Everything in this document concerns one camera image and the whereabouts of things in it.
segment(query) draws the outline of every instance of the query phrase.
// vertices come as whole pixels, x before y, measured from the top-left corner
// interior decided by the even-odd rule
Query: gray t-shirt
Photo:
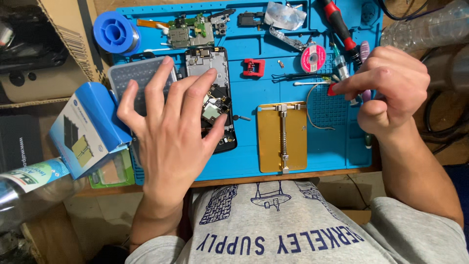
[[[454,221],[387,197],[371,211],[360,227],[309,181],[208,188],[194,195],[187,243],[160,236],[126,263],[469,263]]]

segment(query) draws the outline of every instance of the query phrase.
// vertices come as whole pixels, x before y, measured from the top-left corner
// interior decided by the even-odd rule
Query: red magnetizer
[[[248,70],[242,72],[245,76],[262,77],[264,76],[265,60],[244,59],[248,65]]]
[[[332,90],[332,87],[334,87],[334,85],[336,85],[337,83],[332,83],[331,85],[329,85],[329,89],[327,89],[327,95],[328,96],[334,96],[334,95],[337,95],[336,93],[334,93],[334,91]]]

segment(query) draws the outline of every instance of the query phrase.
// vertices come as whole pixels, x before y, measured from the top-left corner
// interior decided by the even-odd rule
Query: barcode
[[[79,33],[59,25],[57,25],[57,30],[58,33],[62,36],[65,45],[67,46],[72,56],[75,58],[78,65],[83,69],[88,79],[94,82],[91,63],[86,56],[86,45],[83,42],[83,37]]]

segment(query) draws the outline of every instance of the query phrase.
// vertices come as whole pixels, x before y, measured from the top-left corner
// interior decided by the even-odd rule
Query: plastic bag
[[[306,19],[306,12],[295,8],[269,2],[265,12],[264,23],[276,28],[295,31],[299,29]]]

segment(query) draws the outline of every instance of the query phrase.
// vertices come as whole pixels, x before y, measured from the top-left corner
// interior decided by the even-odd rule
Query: hand
[[[173,69],[166,56],[145,87],[147,116],[135,112],[138,90],[131,80],[122,96],[117,116],[135,133],[140,143],[140,161],[145,171],[144,195],[156,206],[178,207],[202,172],[224,134],[227,116],[221,115],[202,139],[200,116],[204,96],[215,81],[217,71],[189,76],[169,89],[166,105],[163,88]]]
[[[360,127],[382,140],[413,121],[412,115],[427,98],[430,76],[427,68],[405,52],[391,47],[373,49],[355,75],[333,87],[352,100],[364,90],[376,90],[374,100],[364,103],[358,113]]]

